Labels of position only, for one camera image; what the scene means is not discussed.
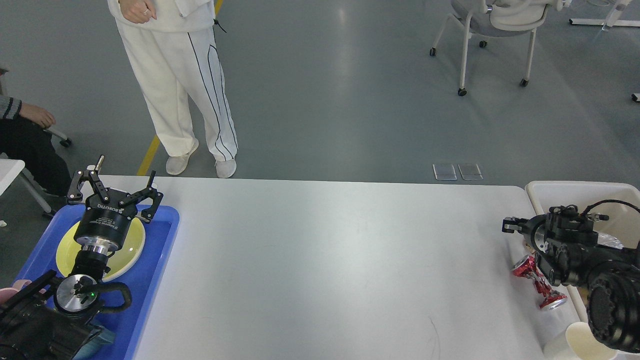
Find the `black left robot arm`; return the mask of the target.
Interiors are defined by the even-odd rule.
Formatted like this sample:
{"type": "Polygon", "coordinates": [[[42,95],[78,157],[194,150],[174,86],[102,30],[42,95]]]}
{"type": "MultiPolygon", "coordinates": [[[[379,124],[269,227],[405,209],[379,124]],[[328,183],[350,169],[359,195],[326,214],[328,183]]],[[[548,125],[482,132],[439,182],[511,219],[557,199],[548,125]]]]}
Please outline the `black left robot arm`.
{"type": "Polygon", "coordinates": [[[106,187],[99,178],[104,159],[101,155],[92,169],[78,171],[67,192],[73,204],[83,201],[84,182],[93,189],[73,235],[80,250],[70,273],[59,277],[51,269],[2,302],[3,360],[71,360],[103,332],[94,317],[131,306],[128,285],[103,280],[108,260],[123,248],[134,219],[153,220],[163,193],[154,187],[155,171],[134,193],[106,187]]]}

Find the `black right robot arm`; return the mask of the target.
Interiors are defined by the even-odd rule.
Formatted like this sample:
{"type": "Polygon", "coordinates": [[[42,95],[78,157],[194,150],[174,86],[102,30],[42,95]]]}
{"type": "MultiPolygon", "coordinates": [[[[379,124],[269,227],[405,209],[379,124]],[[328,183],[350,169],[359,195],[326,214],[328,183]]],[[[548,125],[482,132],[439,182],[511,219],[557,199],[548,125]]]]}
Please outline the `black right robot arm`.
{"type": "Polygon", "coordinates": [[[567,297],[555,287],[584,288],[587,323],[595,339],[613,350],[639,352],[639,249],[599,243],[594,224],[608,221],[574,205],[553,206],[532,218],[507,217],[504,233],[518,232],[533,253],[512,267],[512,273],[534,282],[542,310],[557,308],[567,297]]]}

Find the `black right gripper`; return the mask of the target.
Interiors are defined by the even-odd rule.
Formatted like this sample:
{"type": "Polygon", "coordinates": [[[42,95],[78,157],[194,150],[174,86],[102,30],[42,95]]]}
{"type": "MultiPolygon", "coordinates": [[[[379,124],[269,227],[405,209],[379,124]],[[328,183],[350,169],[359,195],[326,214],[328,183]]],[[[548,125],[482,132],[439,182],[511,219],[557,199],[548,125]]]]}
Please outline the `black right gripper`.
{"type": "Polygon", "coordinates": [[[531,219],[505,217],[502,221],[502,232],[514,234],[518,232],[523,235],[525,243],[533,251],[547,252],[548,241],[546,240],[547,215],[537,215],[531,219]]]}

